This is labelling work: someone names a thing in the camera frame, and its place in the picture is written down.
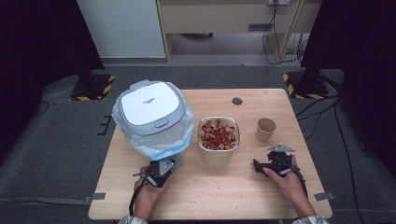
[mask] white cabinet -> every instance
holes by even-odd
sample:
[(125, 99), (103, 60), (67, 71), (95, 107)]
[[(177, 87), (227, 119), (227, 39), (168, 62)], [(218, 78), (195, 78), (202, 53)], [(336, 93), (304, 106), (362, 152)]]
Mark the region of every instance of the white cabinet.
[(155, 0), (78, 0), (101, 58), (165, 58)]

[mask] yellow and black hazard tape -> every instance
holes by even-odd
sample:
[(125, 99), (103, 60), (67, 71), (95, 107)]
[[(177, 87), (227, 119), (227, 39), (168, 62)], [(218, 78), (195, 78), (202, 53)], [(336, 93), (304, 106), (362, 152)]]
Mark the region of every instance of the yellow and black hazard tape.
[(286, 83), (286, 86), (289, 91), (289, 95), (291, 99), (324, 99), (329, 97), (329, 94), (297, 94), (294, 92), (294, 88), (290, 82), (288, 74), (283, 74), (283, 80)]
[(78, 95), (78, 96), (70, 96), (70, 101), (90, 101), (90, 100), (104, 100), (106, 99), (108, 92), (111, 89), (111, 85), (113, 85), (114, 78), (116, 76), (108, 76), (108, 81), (104, 86), (103, 93), (96, 96), (88, 96), (88, 95)]

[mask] paper bowl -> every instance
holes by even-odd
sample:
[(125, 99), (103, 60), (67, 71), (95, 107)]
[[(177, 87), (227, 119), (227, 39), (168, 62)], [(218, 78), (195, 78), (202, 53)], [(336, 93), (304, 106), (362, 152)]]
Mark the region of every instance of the paper bowl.
[[(227, 149), (213, 149), (213, 148), (207, 148), (206, 143), (210, 142), (211, 140), (214, 140), (213, 138), (206, 139), (203, 134), (204, 133), (209, 133), (204, 131), (202, 133), (203, 127), (207, 125), (207, 122), (211, 121), (216, 121), (219, 120), (223, 122), (227, 127), (232, 126), (234, 127), (234, 136), (235, 139), (232, 141), (233, 145), (230, 148)], [(201, 122), (198, 125), (198, 143), (199, 143), (199, 154), (201, 159), (208, 165), (213, 166), (213, 167), (220, 167), (223, 165), (228, 164), (231, 161), (231, 158), (233, 156), (233, 152), (239, 147), (239, 127), (238, 124), (234, 119), (227, 118), (227, 117), (207, 117), (201, 120)]]

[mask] white rice cooker lid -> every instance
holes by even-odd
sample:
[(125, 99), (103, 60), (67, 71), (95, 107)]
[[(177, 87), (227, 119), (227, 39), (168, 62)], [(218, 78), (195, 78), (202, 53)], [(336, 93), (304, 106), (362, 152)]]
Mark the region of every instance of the white rice cooker lid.
[(147, 135), (163, 131), (178, 122), (185, 113), (178, 92), (160, 81), (142, 81), (122, 94), (121, 117), (127, 128), (136, 134)]

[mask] gray floor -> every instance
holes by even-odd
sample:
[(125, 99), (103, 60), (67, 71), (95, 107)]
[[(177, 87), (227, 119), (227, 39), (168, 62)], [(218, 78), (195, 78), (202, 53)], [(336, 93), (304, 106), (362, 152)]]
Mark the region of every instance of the gray floor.
[[(270, 62), (274, 63), (272, 51), (268, 49), (267, 53)], [(285, 60), (292, 59), (292, 55), (287, 57)], [(37, 113), (46, 112), (32, 119), (9, 159), (0, 167), (0, 198), (82, 200), (84, 196), (94, 193), (115, 127), (111, 122), (108, 133), (99, 136), (97, 133), (103, 131), (99, 124), (106, 122), (104, 116), (111, 111), (111, 102), (134, 81), (141, 78), (171, 78), (169, 81), (183, 89), (286, 89), (281, 75), (290, 70), (298, 71), (300, 68), (296, 62), (277, 65), (267, 62), (261, 34), (214, 35), (208, 39), (178, 35), (170, 63), (154, 63), (151, 60), (107, 63), (108, 73), (127, 81), (116, 82), (104, 101), (69, 102), (68, 95), (77, 81), (76, 76), (50, 84), (43, 92), (43, 100), (49, 104), (42, 104), (37, 109)], [(323, 72), (334, 78), (342, 75), (339, 71)], [(213, 77), (229, 77), (236, 81), (217, 82)], [(314, 100), (290, 99), (290, 102), (297, 114)], [(329, 99), (315, 104), (298, 118), (319, 112), (333, 102), (334, 99)], [(336, 111), (347, 149), (332, 110), (321, 114), (317, 124), (317, 116), (299, 120), (305, 138), (313, 133), (306, 143), (323, 187), (337, 196), (331, 200), (333, 216), (330, 222), (360, 223), (354, 190), (365, 223), (395, 222), (396, 180), (374, 153), (361, 150), (359, 138), (346, 112), (339, 107)], [(346, 150), (351, 159), (355, 188), (352, 187)], [(90, 220), (88, 210), (87, 205), (0, 204), (0, 223), (113, 223)], [(284, 223), (291, 223), (291, 220), (284, 220)]]

